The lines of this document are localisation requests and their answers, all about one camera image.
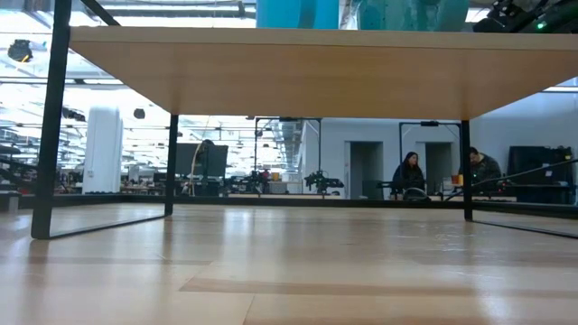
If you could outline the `dark background monitor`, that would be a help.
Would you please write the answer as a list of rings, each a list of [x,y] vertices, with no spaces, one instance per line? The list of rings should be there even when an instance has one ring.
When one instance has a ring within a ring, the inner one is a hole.
[[[218,196],[226,175],[228,147],[211,140],[199,144],[177,144],[175,175],[192,186],[193,196]]]

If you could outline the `large black case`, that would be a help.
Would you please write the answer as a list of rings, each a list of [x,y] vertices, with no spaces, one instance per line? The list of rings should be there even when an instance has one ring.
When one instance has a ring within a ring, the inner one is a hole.
[[[571,147],[510,146],[507,190],[517,202],[572,204],[573,159]]]

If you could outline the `large teal mug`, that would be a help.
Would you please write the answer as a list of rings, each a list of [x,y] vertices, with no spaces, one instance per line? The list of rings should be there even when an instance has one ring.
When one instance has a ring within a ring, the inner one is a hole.
[[[360,0],[359,30],[459,32],[470,0]]]

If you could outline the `black ceiling fixture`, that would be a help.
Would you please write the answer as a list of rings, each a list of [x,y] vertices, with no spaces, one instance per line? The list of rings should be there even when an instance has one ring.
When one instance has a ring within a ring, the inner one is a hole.
[[[18,62],[29,62],[33,58],[30,44],[31,42],[29,40],[14,40],[7,50],[8,57]]]

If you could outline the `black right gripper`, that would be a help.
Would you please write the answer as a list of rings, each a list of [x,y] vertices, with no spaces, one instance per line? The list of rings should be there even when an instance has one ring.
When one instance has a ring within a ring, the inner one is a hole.
[[[475,33],[518,33],[533,20],[515,0],[496,0],[487,16],[472,26]]]

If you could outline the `person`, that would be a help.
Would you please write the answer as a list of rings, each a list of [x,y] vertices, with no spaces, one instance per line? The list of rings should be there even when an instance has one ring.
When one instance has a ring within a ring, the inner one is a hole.
[[[415,152],[409,152],[396,168],[392,178],[390,198],[403,200],[404,190],[408,188],[419,188],[425,191],[424,174],[419,166],[419,156]]]
[[[501,176],[498,162],[491,156],[481,153],[475,147],[470,148],[471,183],[477,184]]]

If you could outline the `black gantry frame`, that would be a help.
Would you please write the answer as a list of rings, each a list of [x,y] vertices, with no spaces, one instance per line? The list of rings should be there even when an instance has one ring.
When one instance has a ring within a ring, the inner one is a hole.
[[[258,147],[259,140],[263,137],[264,132],[270,132],[273,134],[273,141],[275,144],[272,146],[273,150],[277,150],[281,157],[278,158],[278,162],[272,162],[272,165],[279,165],[286,171],[292,171],[296,168],[298,154],[297,149],[302,149],[304,153],[303,146],[304,140],[294,140],[289,136],[290,132],[284,130],[285,127],[293,126],[295,132],[300,131],[300,135],[304,135],[305,129],[309,128],[317,135],[317,170],[322,169],[322,119],[314,117],[289,117],[289,116],[256,116],[254,118],[254,170],[258,168]]]
[[[402,120],[398,123],[398,155],[403,161],[408,152],[416,152],[420,167],[428,163],[427,145],[445,146],[443,159],[453,172],[461,164],[461,123],[457,121]]]

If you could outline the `white pillar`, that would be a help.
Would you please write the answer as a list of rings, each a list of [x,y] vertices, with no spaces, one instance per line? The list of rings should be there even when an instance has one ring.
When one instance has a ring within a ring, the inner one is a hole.
[[[89,110],[83,194],[120,192],[123,131],[118,107]]]

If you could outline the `wooden shelf with black legs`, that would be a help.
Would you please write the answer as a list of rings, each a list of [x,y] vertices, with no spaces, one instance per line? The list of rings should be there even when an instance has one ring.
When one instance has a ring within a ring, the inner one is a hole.
[[[450,119],[461,165],[470,122],[578,76],[578,34],[127,27],[70,25],[55,0],[31,235],[51,238],[69,51],[182,115]]]

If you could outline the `black aluminium table frame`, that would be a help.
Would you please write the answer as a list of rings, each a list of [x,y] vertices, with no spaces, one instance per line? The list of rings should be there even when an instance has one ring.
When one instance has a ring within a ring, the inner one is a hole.
[[[315,208],[372,208],[372,209],[463,209],[461,201],[391,201],[391,200],[342,200],[297,199],[292,196],[280,198],[219,198],[219,197],[176,197],[175,204],[199,205],[236,205],[236,206],[278,206],[278,207],[315,207]],[[117,203],[165,203],[164,196],[104,194],[104,195],[57,195],[53,198],[53,207],[73,207],[82,205]],[[548,205],[538,203],[517,203],[502,201],[474,201],[472,208],[490,212],[562,218],[578,220],[578,207],[571,205]]]

